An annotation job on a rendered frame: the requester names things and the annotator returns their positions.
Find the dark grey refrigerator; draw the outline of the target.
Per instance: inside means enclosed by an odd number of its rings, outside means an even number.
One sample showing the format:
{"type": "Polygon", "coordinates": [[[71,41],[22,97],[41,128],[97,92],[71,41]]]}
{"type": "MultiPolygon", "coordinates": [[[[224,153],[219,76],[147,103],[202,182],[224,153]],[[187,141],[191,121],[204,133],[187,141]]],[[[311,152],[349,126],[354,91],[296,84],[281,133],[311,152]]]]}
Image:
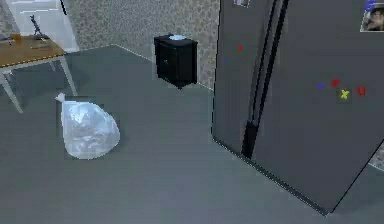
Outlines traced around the dark grey refrigerator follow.
{"type": "Polygon", "coordinates": [[[247,8],[219,0],[213,138],[324,214],[384,144],[384,32],[360,31],[365,2],[289,1],[248,159],[241,150],[273,0],[250,0],[247,8]],[[333,79],[341,80],[337,88],[333,79]]]}

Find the black bin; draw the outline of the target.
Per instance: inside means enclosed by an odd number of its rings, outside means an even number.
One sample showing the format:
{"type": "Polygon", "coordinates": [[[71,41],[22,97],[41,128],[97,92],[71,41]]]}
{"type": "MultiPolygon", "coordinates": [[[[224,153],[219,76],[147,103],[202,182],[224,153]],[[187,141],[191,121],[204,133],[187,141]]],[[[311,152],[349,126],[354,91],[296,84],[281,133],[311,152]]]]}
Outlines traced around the black bin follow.
{"type": "Polygon", "coordinates": [[[197,45],[191,39],[172,40],[171,34],[154,38],[156,72],[178,89],[197,83],[197,45]]]}

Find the clear white garbage bag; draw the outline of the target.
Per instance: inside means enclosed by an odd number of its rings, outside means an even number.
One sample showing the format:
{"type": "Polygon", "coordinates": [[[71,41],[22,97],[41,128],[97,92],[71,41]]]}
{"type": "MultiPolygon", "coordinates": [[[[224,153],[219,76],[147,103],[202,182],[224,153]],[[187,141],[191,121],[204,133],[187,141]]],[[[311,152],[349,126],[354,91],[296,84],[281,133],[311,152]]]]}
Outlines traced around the clear white garbage bag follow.
{"type": "Polygon", "coordinates": [[[93,160],[118,145],[121,134],[115,119],[97,104],[67,100],[59,93],[62,136],[67,153],[80,160],[93,160]]]}

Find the white room door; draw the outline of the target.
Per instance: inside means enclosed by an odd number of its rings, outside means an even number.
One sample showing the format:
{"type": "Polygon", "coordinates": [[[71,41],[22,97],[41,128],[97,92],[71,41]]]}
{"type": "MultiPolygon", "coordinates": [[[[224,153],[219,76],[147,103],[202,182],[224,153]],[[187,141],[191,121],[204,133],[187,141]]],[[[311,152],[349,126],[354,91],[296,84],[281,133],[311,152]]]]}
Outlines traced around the white room door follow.
{"type": "Polygon", "coordinates": [[[18,31],[32,35],[35,27],[34,16],[41,32],[67,52],[79,50],[69,17],[64,13],[64,0],[5,0],[18,31]]]}

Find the wooden table with white legs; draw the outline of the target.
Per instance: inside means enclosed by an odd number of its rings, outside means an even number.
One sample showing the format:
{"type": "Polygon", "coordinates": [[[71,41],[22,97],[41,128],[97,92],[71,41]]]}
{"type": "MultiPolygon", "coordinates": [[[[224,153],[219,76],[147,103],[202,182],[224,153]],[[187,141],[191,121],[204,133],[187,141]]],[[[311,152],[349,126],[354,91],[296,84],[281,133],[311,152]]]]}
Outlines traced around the wooden table with white legs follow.
{"type": "Polygon", "coordinates": [[[19,113],[23,110],[6,78],[7,74],[11,74],[16,69],[45,63],[54,67],[53,62],[59,61],[72,93],[75,96],[78,95],[66,55],[67,52],[51,39],[36,40],[32,35],[21,36],[9,44],[0,43],[0,85],[19,113]]]}

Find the dark small statue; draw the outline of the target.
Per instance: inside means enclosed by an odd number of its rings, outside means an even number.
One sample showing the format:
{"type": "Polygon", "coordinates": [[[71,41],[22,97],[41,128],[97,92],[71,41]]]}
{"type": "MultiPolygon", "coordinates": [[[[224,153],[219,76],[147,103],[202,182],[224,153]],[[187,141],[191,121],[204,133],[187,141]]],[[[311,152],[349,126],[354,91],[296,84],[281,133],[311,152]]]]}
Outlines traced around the dark small statue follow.
{"type": "Polygon", "coordinates": [[[32,22],[32,24],[34,26],[34,37],[38,38],[38,39],[41,39],[41,38],[48,39],[48,36],[41,32],[40,27],[39,27],[39,25],[37,24],[37,22],[35,20],[35,16],[31,15],[30,19],[31,19],[31,22],[32,22]]]}

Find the photo fridge magnet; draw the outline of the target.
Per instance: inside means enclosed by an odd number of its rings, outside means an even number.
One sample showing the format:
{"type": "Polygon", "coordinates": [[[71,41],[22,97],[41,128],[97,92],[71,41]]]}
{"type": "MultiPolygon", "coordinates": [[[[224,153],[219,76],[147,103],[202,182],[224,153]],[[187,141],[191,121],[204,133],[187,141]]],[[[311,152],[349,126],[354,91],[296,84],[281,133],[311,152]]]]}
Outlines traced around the photo fridge magnet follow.
{"type": "Polygon", "coordinates": [[[366,0],[361,32],[384,32],[384,0],[366,0]]]}

